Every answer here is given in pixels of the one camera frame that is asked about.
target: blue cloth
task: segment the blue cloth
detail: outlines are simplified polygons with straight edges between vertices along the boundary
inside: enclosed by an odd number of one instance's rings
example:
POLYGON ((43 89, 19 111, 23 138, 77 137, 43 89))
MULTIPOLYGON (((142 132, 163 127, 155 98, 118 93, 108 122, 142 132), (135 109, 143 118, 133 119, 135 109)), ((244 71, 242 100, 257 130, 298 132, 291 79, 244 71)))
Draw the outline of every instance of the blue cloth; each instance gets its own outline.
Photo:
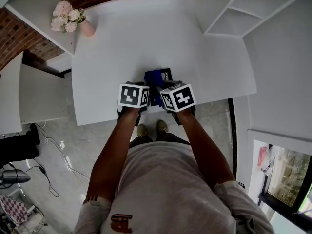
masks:
POLYGON ((161 71, 156 69, 152 71, 145 72, 144 80, 147 86, 150 87, 150 98, 151 101, 155 101, 159 107, 162 107, 162 100, 160 99, 160 94, 157 87, 162 87, 164 82, 161 78, 161 71))

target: white t-shirt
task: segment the white t-shirt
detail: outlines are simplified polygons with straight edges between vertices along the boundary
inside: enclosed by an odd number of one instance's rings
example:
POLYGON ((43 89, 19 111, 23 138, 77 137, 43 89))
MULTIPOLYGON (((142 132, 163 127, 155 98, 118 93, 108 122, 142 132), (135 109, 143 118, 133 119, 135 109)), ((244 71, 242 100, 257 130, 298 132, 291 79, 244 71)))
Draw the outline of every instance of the white t-shirt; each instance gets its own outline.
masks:
POLYGON ((85 203, 74 234, 274 233, 236 181, 204 181, 189 145, 151 142, 129 150, 116 197, 85 203))

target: white table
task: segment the white table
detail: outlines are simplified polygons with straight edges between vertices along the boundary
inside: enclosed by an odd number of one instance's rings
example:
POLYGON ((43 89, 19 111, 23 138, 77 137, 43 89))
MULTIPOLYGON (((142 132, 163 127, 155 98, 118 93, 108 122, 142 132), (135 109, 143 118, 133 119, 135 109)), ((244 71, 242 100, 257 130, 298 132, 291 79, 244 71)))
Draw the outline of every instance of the white table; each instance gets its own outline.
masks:
POLYGON ((143 81, 145 71, 158 68, 190 83, 198 104, 256 93, 243 39, 203 35, 194 6, 195 0, 116 0, 86 10, 96 32, 76 37, 78 125, 116 119, 120 83, 143 81))

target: white cabinet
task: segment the white cabinet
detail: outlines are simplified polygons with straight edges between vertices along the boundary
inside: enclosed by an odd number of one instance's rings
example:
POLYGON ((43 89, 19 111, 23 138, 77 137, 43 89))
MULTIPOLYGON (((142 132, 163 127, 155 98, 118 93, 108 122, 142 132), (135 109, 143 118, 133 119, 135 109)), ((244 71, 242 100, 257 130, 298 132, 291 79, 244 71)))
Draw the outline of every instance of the white cabinet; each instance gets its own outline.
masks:
POLYGON ((64 79, 22 64, 22 56, 23 52, 0 71, 0 134, 68 116, 64 79))
POLYGON ((204 34, 243 37, 295 0, 196 0, 204 34))

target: pink flower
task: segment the pink flower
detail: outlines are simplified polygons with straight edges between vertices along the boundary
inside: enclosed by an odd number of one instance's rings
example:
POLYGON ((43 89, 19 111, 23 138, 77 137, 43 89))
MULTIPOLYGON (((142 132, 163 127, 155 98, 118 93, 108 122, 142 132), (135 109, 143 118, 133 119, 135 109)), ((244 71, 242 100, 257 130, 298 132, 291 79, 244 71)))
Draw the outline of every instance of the pink flower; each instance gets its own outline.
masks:
POLYGON ((77 28, 77 23, 69 22, 66 24, 65 29, 67 32, 73 32, 77 28))
POLYGON ((72 10, 71 12, 69 12, 68 17, 70 21, 75 21, 76 19, 80 17, 80 11, 72 10))
POLYGON ((53 31, 61 31, 61 27, 65 25, 68 21, 67 17, 56 17, 52 19, 51 29, 53 31))
POLYGON ((53 11, 53 16, 68 16, 68 13, 73 10, 72 6, 68 1, 61 1, 55 7, 53 11))

